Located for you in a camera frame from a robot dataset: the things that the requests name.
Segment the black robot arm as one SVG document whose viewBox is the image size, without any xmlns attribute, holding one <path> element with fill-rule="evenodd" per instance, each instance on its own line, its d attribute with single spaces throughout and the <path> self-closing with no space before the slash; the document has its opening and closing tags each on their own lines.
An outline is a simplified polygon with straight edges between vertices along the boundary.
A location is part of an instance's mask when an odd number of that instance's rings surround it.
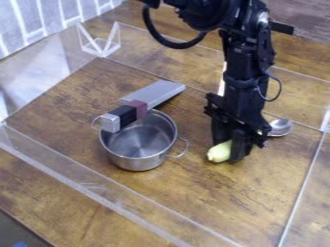
<svg viewBox="0 0 330 247">
<path fill-rule="evenodd" d="M 268 101 L 268 68 L 275 51 L 267 5 L 260 0 L 140 0 L 143 21 L 153 39 L 172 49 L 196 45 L 207 33 L 222 38 L 224 93 L 205 95 L 204 113 L 211 117 L 214 146 L 223 149 L 231 163 L 250 155 L 254 147 L 267 145 L 271 125 L 262 116 Z M 195 29 L 197 36 L 185 42 L 167 40 L 157 32 L 149 11 L 168 4 L 177 17 Z"/>
</svg>

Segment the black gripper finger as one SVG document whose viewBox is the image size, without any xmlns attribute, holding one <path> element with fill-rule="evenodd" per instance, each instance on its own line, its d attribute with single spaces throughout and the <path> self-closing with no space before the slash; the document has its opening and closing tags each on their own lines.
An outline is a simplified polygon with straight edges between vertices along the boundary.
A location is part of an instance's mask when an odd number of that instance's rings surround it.
<svg viewBox="0 0 330 247">
<path fill-rule="evenodd" d="M 250 133 L 243 129 L 235 129 L 232 132 L 230 161 L 240 161 L 247 155 L 250 155 L 251 149 L 252 140 Z"/>
<path fill-rule="evenodd" d="M 211 120 L 211 135 L 214 145 L 222 144 L 231 139 L 228 125 L 216 119 Z"/>
</svg>

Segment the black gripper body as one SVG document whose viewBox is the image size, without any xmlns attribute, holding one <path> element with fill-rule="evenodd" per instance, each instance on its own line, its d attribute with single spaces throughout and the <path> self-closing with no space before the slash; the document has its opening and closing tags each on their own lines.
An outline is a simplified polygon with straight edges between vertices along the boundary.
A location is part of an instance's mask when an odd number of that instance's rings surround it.
<svg viewBox="0 0 330 247">
<path fill-rule="evenodd" d="M 228 80 L 222 84 L 222 94 L 205 94 L 204 114 L 228 125 L 230 140 L 234 130 L 243 129 L 251 135 L 252 146 L 259 148 L 266 146 L 271 131 L 262 115 L 267 90 L 267 80 Z"/>
</svg>

